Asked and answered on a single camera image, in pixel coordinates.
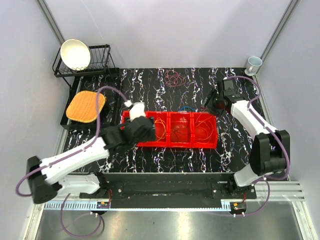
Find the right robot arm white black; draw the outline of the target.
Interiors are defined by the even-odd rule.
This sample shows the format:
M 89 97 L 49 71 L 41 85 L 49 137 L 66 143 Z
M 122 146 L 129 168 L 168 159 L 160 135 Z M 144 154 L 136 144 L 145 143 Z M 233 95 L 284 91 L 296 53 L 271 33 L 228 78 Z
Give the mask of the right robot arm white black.
M 290 171 L 290 135 L 269 124 L 241 94 L 212 89 L 203 104 L 216 116 L 231 114 L 242 124 L 253 143 L 249 163 L 227 181 L 226 189 L 232 198 L 239 198 L 248 188 L 261 180 L 282 181 Z

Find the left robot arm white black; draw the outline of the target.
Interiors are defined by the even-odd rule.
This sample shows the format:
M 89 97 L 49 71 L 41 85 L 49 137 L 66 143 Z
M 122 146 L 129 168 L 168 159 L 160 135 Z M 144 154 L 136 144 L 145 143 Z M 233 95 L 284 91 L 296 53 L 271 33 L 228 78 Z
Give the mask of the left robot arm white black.
M 155 139 L 155 119 L 140 116 L 120 125 L 109 126 L 98 137 L 59 155 L 44 159 L 30 157 L 26 164 L 26 175 L 31 198 L 35 204 L 49 202 L 62 194 L 86 193 L 103 198 L 108 193 L 108 186 L 96 174 L 80 176 L 71 173 L 138 143 Z

